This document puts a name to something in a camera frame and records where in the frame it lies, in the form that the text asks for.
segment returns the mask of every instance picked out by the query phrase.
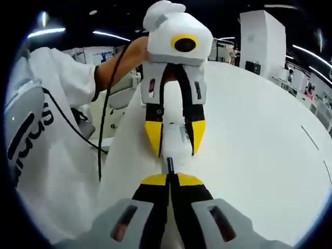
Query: black circle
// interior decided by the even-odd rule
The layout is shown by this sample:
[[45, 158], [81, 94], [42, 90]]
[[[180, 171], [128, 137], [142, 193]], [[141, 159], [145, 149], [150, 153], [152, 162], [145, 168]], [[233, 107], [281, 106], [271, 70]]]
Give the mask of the black circle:
[[190, 52], [196, 48], [196, 43], [192, 39], [182, 38], [175, 42], [174, 48], [180, 52]]

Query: person's arm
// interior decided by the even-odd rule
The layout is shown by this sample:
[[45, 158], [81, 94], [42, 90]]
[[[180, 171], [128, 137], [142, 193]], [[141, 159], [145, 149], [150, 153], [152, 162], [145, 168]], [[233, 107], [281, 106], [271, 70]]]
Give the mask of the person's arm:
[[[119, 82], [127, 73], [141, 65], [143, 61], [146, 60], [147, 41], [148, 37], [144, 36], [136, 39], [129, 45], [120, 61], [119, 67], [117, 68], [113, 85]], [[94, 80], [96, 83], [96, 88], [99, 91], [107, 89], [120, 54], [121, 53], [117, 54], [114, 58], [111, 58], [110, 60], [100, 64], [96, 68]]]

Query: black cable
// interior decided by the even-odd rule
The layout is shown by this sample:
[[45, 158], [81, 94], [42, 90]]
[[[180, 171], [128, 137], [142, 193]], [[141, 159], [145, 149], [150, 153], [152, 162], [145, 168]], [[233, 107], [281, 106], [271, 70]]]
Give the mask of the black cable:
[[[106, 91], [106, 98], [105, 98], [105, 102], [104, 102], [104, 106], [103, 106], [103, 114], [102, 114], [102, 121], [101, 121], [101, 124], [100, 124], [100, 134], [99, 134], [99, 142], [98, 142], [98, 147], [101, 148], [102, 147], [102, 139], [103, 139], [103, 130], [104, 130], [104, 122], [105, 122], [105, 115], [106, 115], [106, 107], [107, 107], [107, 101], [108, 101], [108, 97], [109, 97], [109, 93], [110, 93], [110, 88], [114, 82], [114, 77], [115, 77], [115, 74], [118, 70], [118, 67], [119, 67], [119, 64], [120, 64], [120, 61], [123, 57], [123, 55], [125, 54], [127, 48], [129, 47], [129, 44], [126, 45], [123, 49], [123, 51], [121, 52], [120, 54], [120, 57], [118, 58], [118, 60], [116, 61], [115, 63], [115, 66], [114, 66], [114, 70], [113, 70], [113, 73], [112, 73], [112, 76], [110, 78], [110, 81], [108, 83], [108, 86], [107, 86], [107, 91]], [[101, 151], [98, 150], [98, 176], [99, 176], [99, 182], [102, 178], [102, 159], [101, 159]]]
[[49, 90], [47, 90], [46, 88], [43, 87], [43, 92], [47, 95], [50, 96], [51, 100], [53, 101], [54, 105], [56, 106], [56, 108], [58, 109], [58, 111], [60, 112], [60, 114], [62, 115], [62, 117], [66, 120], [66, 122], [68, 123], [68, 125], [76, 132], [77, 135], [79, 135], [85, 142], [87, 142], [89, 145], [91, 145], [92, 147], [96, 148], [98, 150], [98, 152], [102, 151], [103, 153], [107, 154], [107, 151], [103, 150], [100, 147], [92, 144], [89, 140], [87, 140], [78, 130], [76, 130], [76, 128], [72, 125], [72, 123], [68, 120], [68, 118], [66, 117], [66, 115], [63, 113], [62, 109], [60, 108], [60, 106], [58, 105], [58, 103], [56, 102], [56, 100], [54, 99], [54, 97], [52, 96], [52, 94], [50, 93]]

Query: black ceiling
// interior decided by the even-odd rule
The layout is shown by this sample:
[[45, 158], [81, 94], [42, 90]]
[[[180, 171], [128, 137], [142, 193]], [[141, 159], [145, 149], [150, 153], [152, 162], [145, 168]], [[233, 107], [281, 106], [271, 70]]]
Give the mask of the black ceiling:
[[[128, 39], [135, 39], [135, 30], [142, 28], [147, 8], [156, 1], [86, 1], [80, 4], [58, 1], [45, 2], [40, 10], [49, 14], [48, 27], [62, 26], [65, 34], [36, 37], [32, 46], [56, 47], [60, 50], [87, 46], [118, 46], [126, 41], [116, 38], [93, 35], [93, 30], [100, 30]], [[173, 1], [187, 6], [187, 12], [196, 17], [212, 32], [214, 37], [240, 36], [239, 14], [241, 12], [265, 9], [286, 27], [287, 51], [295, 57], [296, 64], [303, 67], [309, 65], [327, 73], [327, 68], [317, 60], [308, 57], [292, 47], [293, 44], [304, 47], [327, 61], [332, 55], [332, 29], [328, 7], [324, 8], [322, 0], [300, 3], [295, 0], [179, 0]], [[265, 8], [265, 4], [282, 4], [295, 6], [290, 8]], [[316, 32], [321, 29], [324, 47], [320, 51], [320, 43]]]

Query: white shirt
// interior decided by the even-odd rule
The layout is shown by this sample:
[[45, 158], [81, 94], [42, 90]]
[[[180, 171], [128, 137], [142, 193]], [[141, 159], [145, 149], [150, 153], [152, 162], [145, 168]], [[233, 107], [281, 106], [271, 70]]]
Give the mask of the white shirt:
[[[70, 107], [93, 99], [95, 66], [49, 48], [33, 51], [29, 62], [35, 77], [79, 130]], [[40, 232], [57, 243], [89, 230], [95, 218], [96, 152], [71, 129], [46, 94], [40, 121], [37, 135], [25, 141], [21, 152], [23, 170], [17, 190]]]

